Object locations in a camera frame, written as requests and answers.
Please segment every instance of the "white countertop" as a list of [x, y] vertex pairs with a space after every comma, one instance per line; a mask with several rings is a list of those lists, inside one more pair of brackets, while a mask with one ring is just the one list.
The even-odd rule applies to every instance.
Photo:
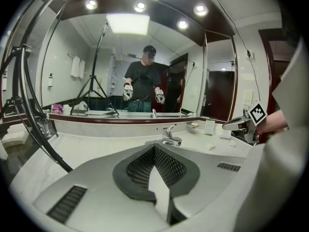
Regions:
[[[233, 138], [236, 147], [231, 147], [230, 140], [221, 139], [216, 135], [207, 136], [202, 130], [197, 129], [176, 132], [173, 135], [183, 140], [182, 148], [206, 154], [245, 158], [252, 148], [236, 138]], [[59, 132], [59, 137], [54, 136], [49, 142], [63, 160], [74, 169], [88, 160], [159, 139], [161, 139], [160, 135], [113, 138], [77, 136]], [[205, 145], [208, 143], [214, 143], [216, 148], [211, 151], [207, 150]], [[45, 188], [65, 174], [66, 172], [59, 165], [39, 149], [18, 172], [10, 188], [17, 197], [27, 203], [32, 203]]]

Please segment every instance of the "black mesh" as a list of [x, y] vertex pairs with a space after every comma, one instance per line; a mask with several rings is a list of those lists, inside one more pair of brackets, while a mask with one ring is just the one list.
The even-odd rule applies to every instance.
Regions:
[[154, 152], [153, 149], [150, 149], [131, 162], [126, 169], [126, 173], [135, 184], [148, 189], [149, 176], [154, 168], [154, 163]]
[[154, 148], [154, 164], [163, 181], [170, 187], [177, 183], [186, 173], [186, 167], [157, 147]]
[[231, 163], [226, 163], [226, 162], [221, 162], [218, 165], [218, 167], [223, 168], [223, 169], [227, 169], [227, 170], [231, 170], [231, 171], [235, 171], [235, 172], [238, 172], [239, 169], [240, 169], [240, 166], [234, 165], [234, 164], [231, 164]]
[[47, 215], [60, 223], [65, 223], [86, 191], [86, 188], [73, 186], [47, 213]]
[[148, 150], [131, 162], [126, 169], [126, 173], [135, 184], [148, 189], [149, 176], [154, 166], [167, 187], [177, 183], [186, 173], [186, 167], [182, 163], [157, 147]]

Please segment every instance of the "chrome faucet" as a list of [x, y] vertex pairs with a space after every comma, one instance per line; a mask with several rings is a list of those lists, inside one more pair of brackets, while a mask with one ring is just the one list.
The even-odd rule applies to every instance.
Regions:
[[172, 129], [175, 127], [176, 125], [172, 125], [168, 128], [163, 128], [164, 130], [166, 129], [166, 131], [163, 133], [162, 135], [162, 139], [161, 142], [163, 144], [166, 145], [176, 145], [176, 146], [180, 146], [182, 144], [182, 140], [179, 137], [173, 137], [172, 135]]
[[153, 114], [152, 114], [152, 116], [153, 116], [153, 118], [158, 118], [158, 117], [156, 116], [156, 110], [155, 110], [155, 109], [153, 109]]

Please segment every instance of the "white towel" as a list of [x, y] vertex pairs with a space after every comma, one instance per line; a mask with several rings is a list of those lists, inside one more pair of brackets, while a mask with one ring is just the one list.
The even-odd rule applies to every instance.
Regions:
[[80, 63], [80, 58], [75, 56], [73, 58], [72, 62], [72, 68], [71, 68], [71, 76], [73, 77], [79, 77], [79, 63]]
[[79, 64], [79, 77], [82, 79], [84, 78], [85, 66], [86, 66], [85, 61], [81, 59], [81, 63]]

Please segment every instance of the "light stand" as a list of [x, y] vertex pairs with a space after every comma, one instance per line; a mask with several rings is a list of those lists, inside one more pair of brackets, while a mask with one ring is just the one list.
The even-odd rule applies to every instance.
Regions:
[[[107, 113], [107, 115], [112, 115], [112, 114], [115, 114], [117, 113], [117, 115], [119, 115], [119, 113], [117, 112], [117, 110], [114, 108], [114, 106], [112, 105], [112, 103], [109, 101], [108, 99], [108, 96], [106, 95], [106, 93], [104, 92], [101, 84], [98, 82], [97, 80], [97, 77], [95, 75], [95, 71], [96, 71], [96, 64], [97, 64], [97, 59], [98, 59], [98, 52], [100, 50], [100, 47], [101, 47], [101, 43], [102, 43], [102, 40], [106, 34], [106, 31], [108, 29], [108, 22], [105, 22], [105, 25], [103, 27], [103, 31], [101, 33], [101, 36], [100, 36], [100, 39], [98, 41], [98, 46], [97, 46], [97, 50], [96, 50], [96, 54], [95, 54], [95, 59], [93, 61], [93, 67], [92, 67], [92, 73], [91, 75], [89, 76], [89, 79], [88, 81], [84, 84], [84, 86], [82, 87], [82, 90], [79, 92], [75, 102], [73, 103], [73, 106], [71, 108], [71, 112], [70, 112], [70, 115], [72, 115], [73, 113], [73, 110], [74, 110], [74, 106], [79, 104], [87, 95], [88, 95], [88, 101], [87, 101], [87, 108], [89, 109], [89, 102], [90, 102], [90, 96], [92, 93], [95, 93], [97, 94], [99, 97], [101, 98], [104, 98], [103, 96], [101, 96], [98, 92], [96, 92], [94, 89], [93, 89], [93, 82], [96, 81], [97, 85], [99, 86], [100, 90], [102, 91], [102, 93], [104, 94], [106, 100], [107, 100], [107, 103], [111, 106], [111, 108], [114, 110], [114, 112], [109, 112]], [[87, 86], [87, 84], [90, 82], [90, 85], [89, 85], [89, 90], [84, 94], [82, 95], [85, 87]]]

